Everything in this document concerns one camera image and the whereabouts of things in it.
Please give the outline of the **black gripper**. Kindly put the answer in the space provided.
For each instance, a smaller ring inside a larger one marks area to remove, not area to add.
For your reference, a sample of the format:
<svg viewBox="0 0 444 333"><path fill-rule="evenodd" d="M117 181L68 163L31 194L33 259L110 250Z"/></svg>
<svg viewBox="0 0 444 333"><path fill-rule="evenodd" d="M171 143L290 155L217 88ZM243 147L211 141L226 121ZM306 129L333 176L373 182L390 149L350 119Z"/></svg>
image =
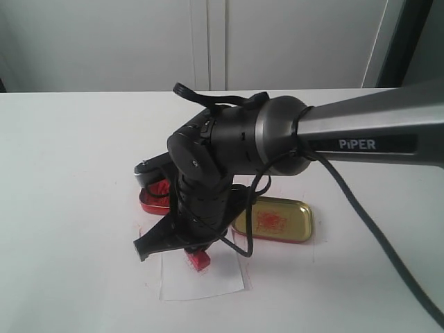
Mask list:
<svg viewBox="0 0 444 333"><path fill-rule="evenodd" d="M171 180L169 198L169 213L133 241L141 261L152 254L171 250L196 253L208 249L216 241L222 241L244 257L251 257L251 227L247 227L245 250L226 237L228 227L242 212L252 212L251 187L234 184L233 177L227 176L210 188L178 173Z"/></svg>

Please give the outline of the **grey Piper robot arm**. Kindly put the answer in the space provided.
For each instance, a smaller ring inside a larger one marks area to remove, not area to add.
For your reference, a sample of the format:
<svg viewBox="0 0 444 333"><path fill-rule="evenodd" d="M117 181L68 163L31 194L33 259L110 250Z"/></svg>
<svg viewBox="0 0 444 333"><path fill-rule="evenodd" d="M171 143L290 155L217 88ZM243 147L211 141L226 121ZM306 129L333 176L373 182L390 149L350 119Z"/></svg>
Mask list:
<svg viewBox="0 0 444 333"><path fill-rule="evenodd" d="M237 175L294 176L316 153L329 160L443 165L443 81L401 87L321 106L292 96L205 96L183 84L179 97L203 107L139 163L143 189L168 180L169 213L134 242L140 259L205 250L251 204L254 187Z"/></svg>

